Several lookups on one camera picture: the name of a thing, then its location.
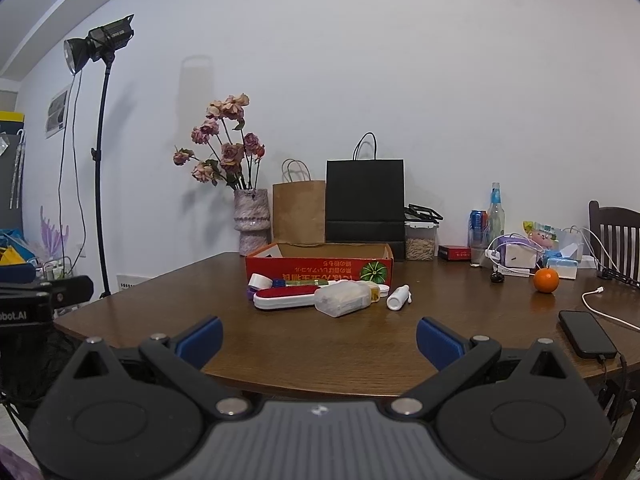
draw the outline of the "orange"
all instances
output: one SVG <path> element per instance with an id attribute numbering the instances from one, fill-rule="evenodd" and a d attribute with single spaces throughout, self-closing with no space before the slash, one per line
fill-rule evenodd
<path id="1" fill-rule="evenodd" d="M 540 292 L 551 294 L 560 284 L 560 277 L 553 269 L 539 269 L 533 275 L 533 286 Z"/>

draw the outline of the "studio light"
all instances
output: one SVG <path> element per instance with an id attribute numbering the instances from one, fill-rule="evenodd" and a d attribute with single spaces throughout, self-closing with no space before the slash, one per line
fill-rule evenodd
<path id="1" fill-rule="evenodd" d="M 77 74 L 91 59 L 93 61 L 103 60 L 106 69 L 104 71 L 104 83 L 102 84 L 102 98 L 100 100 L 100 113 L 98 115 L 98 134 L 96 137 L 96 147 L 91 149 L 91 156 L 95 162 L 95 226 L 98 237 L 98 256 L 100 257 L 100 271 L 102 272 L 102 285 L 104 292 L 101 298 L 111 295 L 109 290 L 109 277 L 107 275 L 107 263 L 104 257 L 104 239 L 102 238 L 102 205 L 100 200 L 100 160 L 102 158 L 102 121 L 104 119 L 104 103 L 107 98 L 107 85 L 111 65 L 116 59 L 116 50 L 121 49 L 133 38 L 131 20 L 133 14 L 118 20 L 117 22 L 96 27 L 89 31 L 84 40 L 81 38 L 71 38 L 65 40 L 66 64 L 73 75 Z"/>
<path id="2" fill-rule="evenodd" d="M 65 40 L 65 59 L 71 73 L 75 75 L 80 72 L 89 59 L 98 61 L 105 56 L 110 57 L 113 52 L 126 46 L 133 38 L 132 19 L 133 14 L 109 25 L 96 27 L 89 31 L 84 40 Z"/>

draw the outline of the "yellow bag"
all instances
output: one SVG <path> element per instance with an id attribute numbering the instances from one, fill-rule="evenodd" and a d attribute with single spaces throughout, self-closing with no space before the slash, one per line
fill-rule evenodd
<path id="1" fill-rule="evenodd" d="M 24 264 L 24 258 L 13 247 L 7 247 L 0 256 L 0 266 Z"/>

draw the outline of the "black phone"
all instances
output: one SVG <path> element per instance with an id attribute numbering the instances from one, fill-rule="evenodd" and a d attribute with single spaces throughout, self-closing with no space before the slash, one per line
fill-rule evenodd
<path id="1" fill-rule="evenodd" d="M 596 359 L 599 355 L 613 359 L 618 349 L 591 312 L 561 310 L 560 326 L 569 338 L 575 353 L 584 359 Z"/>

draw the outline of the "red box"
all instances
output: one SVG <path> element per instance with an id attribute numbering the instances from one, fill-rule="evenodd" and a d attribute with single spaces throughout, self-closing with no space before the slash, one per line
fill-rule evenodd
<path id="1" fill-rule="evenodd" d="M 471 249 L 460 245 L 440 245 L 438 257 L 453 262 L 468 262 L 471 260 Z"/>
<path id="2" fill-rule="evenodd" d="M 394 257 L 388 244 L 270 244 L 245 258 L 247 279 L 371 280 L 391 285 Z"/>

